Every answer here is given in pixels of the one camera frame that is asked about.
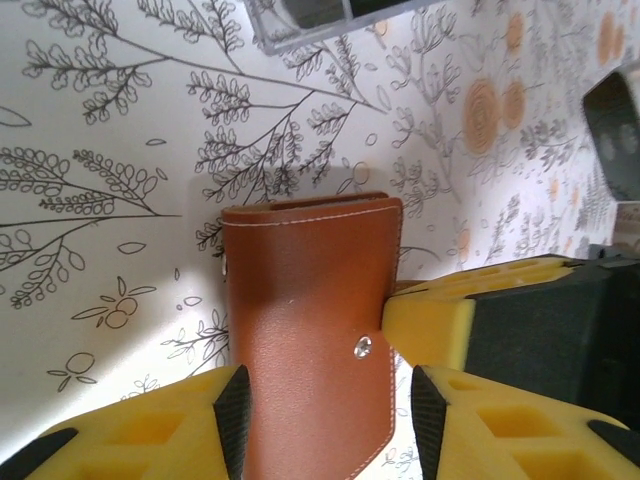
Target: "wallet flap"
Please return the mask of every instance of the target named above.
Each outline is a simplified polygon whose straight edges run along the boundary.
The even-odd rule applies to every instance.
[[[400,200],[379,193],[223,211],[231,355],[254,399],[247,480],[354,478],[390,440],[380,324],[401,221]]]

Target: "leather card holder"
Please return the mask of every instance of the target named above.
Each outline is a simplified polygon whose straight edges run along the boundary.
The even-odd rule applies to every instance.
[[[251,375],[246,480],[352,479],[394,431],[381,331],[402,203],[384,193],[225,209],[231,355]],[[371,352],[355,348],[368,337]]]

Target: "botanical line drawing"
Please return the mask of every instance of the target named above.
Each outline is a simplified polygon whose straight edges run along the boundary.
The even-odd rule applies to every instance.
[[[191,296],[191,297],[185,297],[182,300],[182,303],[184,304],[185,307],[195,307],[196,305],[200,305],[202,303],[202,298],[201,297],[195,297],[195,296]],[[182,310],[182,305],[178,304],[176,305],[176,310]]]
[[[60,382],[60,385],[58,385],[58,393],[60,393],[67,387],[72,378],[80,383],[88,385],[98,383],[97,380],[86,375],[86,373],[91,370],[95,362],[96,358],[93,354],[88,352],[78,352],[69,357],[64,365],[64,369],[47,370],[47,373],[54,377],[64,377]]]
[[[79,92],[94,90],[93,96],[83,103],[85,120],[93,124],[98,120],[108,121],[113,107],[121,115],[126,115],[130,106],[138,101],[138,90],[152,86],[148,72],[153,66],[172,62],[193,69],[187,91],[197,95],[207,105],[202,109],[204,117],[218,127],[214,133],[206,132],[205,144],[199,149],[201,160],[196,164],[196,171],[206,169],[214,182],[214,188],[203,191],[207,199],[234,199],[245,188],[248,190],[245,203],[264,202],[278,195],[290,196],[297,188],[297,176],[303,173],[311,173],[314,185],[318,184],[328,173],[330,160],[335,155],[334,144],[354,107],[360,105],[384,113],[362,95],[356,84],[360,64],[347,36],[335,40],[335,51],[321,42],[309,47],[312,50],[319,48],[318,52],[298,49],[284,59],[300,80],[320,68],[321,58],[327,56],[331,63],[326,75],[335,88],[335,91],[331,91],[245,73],[232,57],[235,50],[244,47],[244,40],[239,36],[241,26],[233,18],[235,6],[226,0],[204,2],[204,13],[191,0],[184,9],[175,8],[171,0],[138,0],[137,6],[145,17],[158,22],[160,28],[172,27],[189,43],[198,43],[204,38],[211,40],[225,56],[229,68],[178,58],[124,37],[110,2],[33,0],[23,5],[25,13],[48,18],[51,28],[62,30],[67,37],[76,41],[86,39],[87,46],[78,45],[72,58],[60,45],[54,44],[49,49],[43,49],[30,40],[27,43],[30,61],[23,73],[37,78],[45,71],[51,72],[51,86],[54,89],[66,88],[72,83]],[[273,7],[265,4],[264,8]],[[110,42],[127,45],[148,58],[132,64],[116,65],[109,59]],[[247,81],[292,87],[302,92],[302,96],[288,105],[253,103],[249,85],[243,83]],[[300,156],[302,134],[298,132],[299,122],[292,116],[314,94],[346,100],[350,105],[339,107],[342,109],[338,114],[339,119],[323,117],[320,120],[322,125],[331,125],[331,136],[319,139],[315,151],[309,152],[307,159],[303,160]],[[236,143],[233,128],[225,128],[234,122],[248,121],[251,110],[255,109],[279,109],[285,113],[252,142]],[[318,134],[322,135],[323,131],[320,128]],[[209,228],[210,225],[199,229],[196,239],[200,248],[210,246],[214,256],[219,256],[222,250],[220,232]]]
[[[539,120],[534,126],[521,130],[520,144],[525,149],[529,160],[535,158],[540,151],[544,172],[551,167],[567,163],[578,151],[578,137],[569,137],[566,120],[555,119],[551,124]]]
[[[589,12],[575,21],[579,11],[567,1],[556,3],[535,0],[526,17],[529,55],[533,59],[533,75],[543,76],[553,72],[552,78],[562,85],[563,100],[571,117],[580,114],[582,95],[591,88],[586,78],[588,65],[595,45],[595,26]]]
[[[145,142],[145,145],[147,147],[158,147],[160,145],[165,145],[166,143],[167,143],[167,141],[162,139],[162,138],[152,138],[150,140],[147,140]]]
[[[144,380],[136,380],[133,382],[133,385],[136,389],[133,392],[129,392],[126,395],[123,395],[120,400],[127,400],[129,398],[137,397],[142,395],[143,393],[151,392],[152,390],[157,390],[160,388],[160,384],[158,380],[155,378],[151,378],[151,376],[147,373],[144,376]]]
[[[146,243],[142,242],[125,242],[118,245],[116,248],[124,255],[134,255],[141,252],[147,247]]]
[[[406,450],[399,452],[397,448],[390,448],[384,454],[382,467],[392,465],[399,473],[406,473],[414,462],[419,460],[416,445],[409,445]]]
[[[560,215],[551,212],[547,221],[547,215],[541,207],[538,207],[535,213],[524,213],[520,225],[520,238],[516,241],[513,256],[528,258],[543,253],[559,253],[563,216],[564,212]]]
[[[165,340],[161,345],[170,346],[173,352],[167,358],[186,357],[189,365],[195,364],[189,377],[195,375],[204,367],[221,367],[226,365],[229,353],[229,330],[226,315],[221,317],[215,308],[211,312],[211,326],[204,321],[198,322],[195,335],[187,338],[187,332],[180,328],[176,338]]]
[[[86,320],[96,318],[96,328],[103,323],[111,328],[118,329],[124,327],[131,317],[138,311],[138,300],[135,297],[155,292],[156,287],[142,286],[132,289],[127,288],[127,284],[122,277],[118,277],[118,295],[100,295],[105,305],[91,307],[76,313],[71,320]]]
[[[67,244],[71,234],[108,220],[172,216],[156,212],[148,203],[158,176],[91,150],[76,150],[68,160],[42,150],[4,147],[0,166],[0,191],[33,194],[38,206],[53,214],[53,218],[0,224],[0,272],[28,261],[32,265],[11,296],[16,309],[43,300],[68,282],[72,270],[85,269],[83,256]],[[81,168],[101,179],[104,188],[68,179],[70,170]],[[120,214],[122,210],[139,213]],[[56,224],[65,226],[63,233],[44,242],[32,240],[38,228]]]
[[[513,221],[520,214],[520,194],[516,194],[509,199],[509,203],[500,210],[498,220],[493,227],[493,233],[491,234],[491,246],[487,253],[487,258],[484,264],[488,264],[500,258],[507,246],[504,236],[507,233],[507,228],[511,226]]]
[[[452,138],[445,135],[442,115],[438,111],[438,103],[442,98],[445,98],[449,104],[455,102],[460,93],[460,87],[454,86],[454,82],[460,76],[461,70],[454,64],[451,54],[446,56],[442,66],[432,63],[427,68],[429,52],[445,40],[456,39],[453,33],[455,23],[456,14],[448,12],[446,6],[439,7],[435,11],[420,9],[411,20],[413,32],[411,49],[408,46],[404,48],[394,46],[392,53],[386,57],[387,65],[402,77],[401,81],[391,82],[391,88],[400,90],[411,85],[418,91],[433,118],[429,124],[424,120],[417,123],[411,108],[398,107],[396,109],[398,120],[393,122],[394,128],[401,135],[399,139],[393,141],[394,148],[402,147],[412,135],[418,136],[435,152],[440,167],[439,174],[433,171],[425,172],[431,178],[425,179],[422,183],[430,187],[421,189],[416,184],[413,185],[411,193],[405,194],[410,197],[405,200],[414,205],[417,201],[424,203],[438,192],[451,193],[458,203],[461,201],[451,180],[453,147],[459,134]],[[417,61],[414,61],[414,55],[417,56]],[[397,188],[402,191],[405,185],[401,178]]]
[[[611,199],[600,166],[595,163],[583,192],[575,230],[598,229],[609,216]]]
[[[0,125],[4,127],[30,127],[31,122],[18,112],[0,105]]]

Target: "leaf drawing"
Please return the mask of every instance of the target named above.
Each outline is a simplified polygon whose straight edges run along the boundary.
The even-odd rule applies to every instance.
[[[342,107],[336,103],[330,106],[325,103],[320,110],[311,110],[307,123],[318,135],[327,135],[338,132],[346,118],[347,112]]]
[[[29,40],[27,55],[30,61],[22,73],[38,78],[45,71],[51,72],[51,87],[54,90],[67,88],[71,83],[77,92],[102,87],[102,90],[94,92],[91,98],[82,103],[85,109],[83,115],[88,125],[93,125],[98,120],[106,122],[111,118],[112,107],[121,115],[126,115],[129,106],[138,101],[137,88],[152,85],[151,77],[141,68],[164,61],[154,59],[117,67],[106,57],[106,53],[102,33],[94,32],[88,39],[88,48],[85,50],[77,46],[71,55],[58,44],[53,44],[48,51],[44,51],[33,40]]]
[[[212,125],[224,123],[230,125],[238,120],[246,122],[249,119],[250,91],[246,84],[240,84],[235,78],[230,81],[220,74],[214,82],[209,73],[202,71],[200,75],[191,72],[191,82],[187,84],[189,95],[199,95],[202,103],[210,103],[202,109],[202,113]]]
[[[196,358],[196,351],[200,350],[199,360],[189,376],[193,376],[206,366],[220,367],[226,364],[229,352],[229,331],[226,315],[221,317],[216,309],[211,313],[211,325],[206,326],[200,320],[195,335],[186,338],[186,331],[181,328],[178,335],[165,340],[161,345],[170,346],[173,351],[167,358],[173,359],[184,356],[188,365],[192,365]]]
[[[195,307],[196,305],[199,305],[200,303],[202,303],[202,298],[200,298],[200,297],[186,297],[183,300],[183,302],[187,307]]]
[[[296,71],[296,80],[301,81],[322,67],[323,48],[317,46],[302,47],[284,57],[284,64]]]
[[[507,229],[520,214],[520,194],[513,195],[507,205],[500,210],[498,220],[491,233],[491,246],[484,264],[492,263],[504,252],[506,245],[504,236]]]
[[[0,125],[5,127],[30,127],[31,122],[18,112],[0,106]]]
[[[133,255],[139,253],[146,248],[146,243],[141,242],[126,242],[118,245],[116,248],[124,255]]]
[[[587,190],[582,195],[575,230],[595,230],[607,221],[611,197],[599,165],[594,164],[587,179]]]
[[[147,147],[158,147],[160,145],[165,145],[167,143],[166,140],[163,140],[162,138],[152,138],[150,140],[147,140],[145,142],[145,145]]]

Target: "branch drawing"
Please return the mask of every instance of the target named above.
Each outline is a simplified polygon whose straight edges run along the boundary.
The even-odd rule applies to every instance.
[[[71,234],[106,220],[169,216],[157,213],[148,204],[147,197],[156,189],[159,176],[91,150],[76,150],[68,160],[42,150],[4,147],[0,149],[0,166],[0,191],[35,195],[39,207],[56,215],[0,224],[0,272],[27,261],[32,264],[27,279],[10,298],[16,309],[44,300],[69,281],[71,271],[85,269],[83,256],[66,243]],[[105,188],[68,180],[67,174],[74,167],[93,173]],[[119,214],[125,206],[140,213]],[[32,240],[36,225],[56,223],[68,228],[48,241],[38,244]]]
[[[520,145],[525,148],[525,155],[529,160],[543,150],[540,160],[545,172],[553,166],[567,163],[579,148],[578,137],[569,137],[567,134],[566,120],[555,119],[551,125],[545,120],[539,120],[536,125],[524,128],[520,133]]]
[[[392,142],[394,148],[400,148],[411,135],[416,135],[436,153],[441,173],[434,175],[441,179],[438,180],[435,193],[423,196],[420,201],[432,198],[438,191],[450,192],[456,201],[461,201],[451,179],[453,146],[459,134],[454,135],[453,138],[447,138],[444,135],[442,118],[438,112],[438,102],[442,98],[446,98],[447,103],[452,104],[460,93],[460,87],[454,86],[454,82],[460,76],[461,69],[453,63],[451,54],[446,56],[441,68],[435,63],[431,66],[427,65],[429,52],[445,40],[456,38],[453,33],[455,23],[456,14],[449,13],[446,6],[438,8],[435,12],[421,9],[411,20],[413,32],[411,50],[407,46],[404,48],[394,46],[392,53],[386,57],[387,65],[401,75],[401,80],[391,82],[391,88],[400,90],[411,85],[418,91],[433,115],[433,121],[428,125],[425,121],[416,125],[411,108],[398,108],[398,120],[393,122],[396,131],[402,135],[401,138]],[[418,201],[419,193],[415,189],[411,195],[414,202]]]
[[[507,233],[507,228],[511,226],[513,221],[520,214],[520,194],[515,194],[509,199],[509,203],[500,210],[498,220],[493,227],[493,233],[491,234],[491,246],[487,253],[487,258],[484,264],[492,263],[494,260],[502,256],[502,252],[506,247],[504,235]]]
[[[215,131],[205,133],[205,144],[198,151],[200,160],[196,164],[197,172],[206,169],[211,175],[214,185],[204,189],[203,194],[205,198],[214,198],[216,202],[234,200],[241,191],[244,203],[264,202],[278,195],[289,196],[298,189],[299,176],[306,172],[312,172],[314,185],[318,184],[329,170],[330,160],[335,155],[335,141],[353,108],[361,105],[386,113],[372,105],[358,88],[356,77],[360,64],[347,36],[336,39],[333,50],[333,47],[322,42],[319,46],[285,56],[285,64],[296,71],[298,80],[320,69],[322,57],[326,56],[332,62],[326,75],[335,91],[325,90],[300,82],[243,72],[231,57],[232,52],[243,46],[243,40],[240,37],[240,24],[233,18],[235,7],[227,0],[206,1],[203,3],[203,11],[191,0],[187,1],[187,7],[175,8],[174,5],[172,0],[137,0],[137,7],[145,17],[158,22],[161,27],[173,29],[187,42],[198,43],[205,38],[213,39],[229,61],[230,68],[205,65],[169,55],[123,36],[118,29],[116,14],[108,1],[31,0],[23,5],[26,14],[47,19],[51,28],[62,30],[74,41],[84,39],[87,43],[86,46],[76,46],[72,55],[57,44],[45,49],[30,40],[27,43],[29,64],[23,73],[36,78],[50,72],[51,86],[54,89],[73,84],[74,89],[79,92],[93,91],[92,97],[86,99],[83,105],[85,120],[88,124],[95,124],[98,121],[108,121],[114,107],[121,115],[126,115],[130,106],[138,100],[138,90],[152,86],[149,72],[153,66],[171,62],[189,67],[191,74],[187,92],[197,95],[204,104],[204,118],[217,127]],[[262,2],[261,8],[272,10],[273,4],[267,0]],[[117,64],[109,58],[109,49],[113,43],[136,50],[142,54],[142,60],[127,65]],[[292,87],[302,94],[296,102],[287,105],[259,104],[251,99],[248,81]],[[346,112],[341,118],[324,122],[333,136],[319,139],[316,151],[303,161],[300,145],[303,136],[300,133],[300,122],[293,114],[314,94],[336,99],[333,102],[336,104],[348,101],[349,107],[340,107]],[[231,125],[250,121],[251,112],[256,109],[282,110],[284,114],[275,124],[258,134],[257,138],[246,144],[239,144]],[[76,206],[81,204],[83,212],[89,209],[106,209],[110,212],[111,202],[117,200],[111,194],[83,193],[83,197],[46,200],[43,207],[75,211]],[[135,197],[127,200],[142,203],[141,199]],[[196,237],[199,248],[211,245],[215,249],[219,241],[217,229],[207,225],[196,232]]]
[[[606,180],[596,162],[587,179],[587,191],[581,199],[575,230],[599,229],[608,219],[610,206]]]
[[[133,392],[129,392],[127,395],[123,395],[120,400],[127,400],[129,398],[137,397],[138,395],[142,395],[143,393],[151,392],[160,388],[158,380],[155,378],[151,378],[148,373],[144,376],[144,380],[136,380],[135,382],[133,382],[133,385],[136,387],[136,389]]]
[[[4,127],[30,127],[31,122],[18,112],[0,106],[0,125]]]
[[[48,50],[40,48],[36,42],[27,42],[27,55],[30,58],[24,75],[32,78],[40,77],[44,71],[51,71],[52,88],[59,90],[67,87],[71,77],[76,91],[100,89],[92,98],[85,100],[85,119],[93,124],[97,120],[105,122],[110,119],[109,107],[115,105],[122,115],[126,115],[129,105],[137,102],[136,87],[148,88],[152,79],[144,71],[147,67],[164,62],[231,75],[247,80],[290,86],[307,92],[317,92],[337,98],[345,98],[344,94],[307,87],[299,83],[261,77],[244,73],[229,56],[230,52],[241,48],[243,40],[238,36],[240,24],[230,18],[234,11],[233,4],[226,0],[214,0],[204,3],[204,9],[211,13],[207,19],[194,7],[191,10],[177,10],[171,0],[138,0],[138,8],[145,16],[159,21],[161,25],[169,25],[189,41],[198,41],[201,36],[209,36],[218,42],[230,63],[231,69],[203,65],[183,58],[162,53],[145,45],[123,37],[118,30],[118,22],[111,8],[111,2],[103,0],[32,0],[23,5],[23,11],[32,17],[48,18],[49,26],[62,30],[72,39],[87,39],[87,49],[77,46],[74,55],[66,53],[59,45],[53,44]],[[130,65],[115,65],[108,59],[107,39],[134,48],[150,56],[147,60]],[[368,108],[383,112],[363,100],[353,100]]]
[[[202,368],[213,362],[214,367],[221,367],[227,364],[229,352],[229,330],[227,328],[227,316],[221,317],[216,309],[211,312],[211,326],[205,326],[200,320],[194,336],[186,339],[186,330],[181,328],[176,338],[165,340],[161,345],[170,346],[173,352],[167,358],[177,358],[185,356],[187,363],[192,365],[196,362],[196,367],[188,375],[189,377],[198,373]],[[202,348],[199,360],[196,360],[196,349]]]

